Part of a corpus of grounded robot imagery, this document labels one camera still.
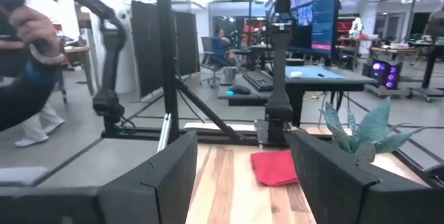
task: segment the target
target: white sneaker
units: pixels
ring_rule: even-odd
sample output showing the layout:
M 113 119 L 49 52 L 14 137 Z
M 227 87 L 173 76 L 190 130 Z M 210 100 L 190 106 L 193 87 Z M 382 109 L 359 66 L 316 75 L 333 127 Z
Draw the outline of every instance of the white sneaker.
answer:
M 48 141 L 48 139 L 49 138 L 47 137 L 46 139 L 43 139 L 42 141 L 35 141 L 29 137 L 25 137 L 20 141 L 16 141 L 15 146 L 18 148 L 25 148 L 25 147 L 29 147 L 29 146 L 36 145 L 36 144 L 42 144 L 42 143 Z
M 60 118 L 59 121 L 56 121 L 55 123 L 50 123 L 47 127 L 43 128 L 43 130 L 47 135 L 49 135 L 64 123 L 65 120 Z

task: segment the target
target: black partition panel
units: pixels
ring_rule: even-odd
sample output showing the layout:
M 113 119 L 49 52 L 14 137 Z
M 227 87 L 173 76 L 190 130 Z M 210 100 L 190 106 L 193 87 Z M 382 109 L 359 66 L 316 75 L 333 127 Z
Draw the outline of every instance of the black partition panel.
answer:
M 198 43 L 196 17 L 190 12 L 174 12 L 177 54 L 180 75 L 198 71 Z
M 131 10 L 140 97 L 143 98 L 162 86 L 159 21 L 153 4 L 133 1 Z

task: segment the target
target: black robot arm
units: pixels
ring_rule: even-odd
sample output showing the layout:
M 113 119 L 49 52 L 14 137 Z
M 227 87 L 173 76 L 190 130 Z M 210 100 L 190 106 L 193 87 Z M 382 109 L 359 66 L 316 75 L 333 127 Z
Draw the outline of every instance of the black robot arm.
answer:
M 125 109 L 119 104 L 119 98 L 115 92 L 117 65 L 119 54 L 125 45 L 126 34 L 122 23 L 116 17 L 114 10 L 105 5 L 101 0 L 74 0 L 91 10 L 100 17 L 100 29 L 103 36 L 103 44 L 106 49 L 105 64 L 103 65 L 103 76 L 101 90 L 93 99 L 93 107 L 99 116 L 104 118 L 105 129 L 116 128 L 120 122 Z M 9 11 L 13 11 L 24 5 L 25 0 L 0 0 L 0 5 Z M 105 21 L 111 23 L 115 28 L 105 27 Z M 40 53 L 44 53 L 44 42 L 34 43 L 39 46 Z

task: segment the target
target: white pants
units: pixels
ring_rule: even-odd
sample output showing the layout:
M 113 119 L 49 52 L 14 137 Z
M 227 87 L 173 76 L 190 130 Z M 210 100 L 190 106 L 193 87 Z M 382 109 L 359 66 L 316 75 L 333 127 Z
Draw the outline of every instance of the white pants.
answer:
M 60 117 L 57 115 L 56 111 L 48 103 L 46 103 L 40 113 L 35 114 L 23 122 L 22 129 L 23 132 L 25 132 L 26 137 L 35 141 L 43 141 L 48 139 L 48 135 L 45 133 L 44 128 L 40 123 L 40 117 L 48 121 L 49 124 L 57 123 L 57 121 L 60 120 Z

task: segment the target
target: computer mouse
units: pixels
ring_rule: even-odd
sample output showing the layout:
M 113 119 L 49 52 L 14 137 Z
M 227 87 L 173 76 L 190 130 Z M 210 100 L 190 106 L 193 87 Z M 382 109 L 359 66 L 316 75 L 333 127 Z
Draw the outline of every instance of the computer mouse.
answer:
M 227 89 L 227 94 L 229 95 L 249 95 L 251 94 L 251 89 L 243 85 L 232 85 Z

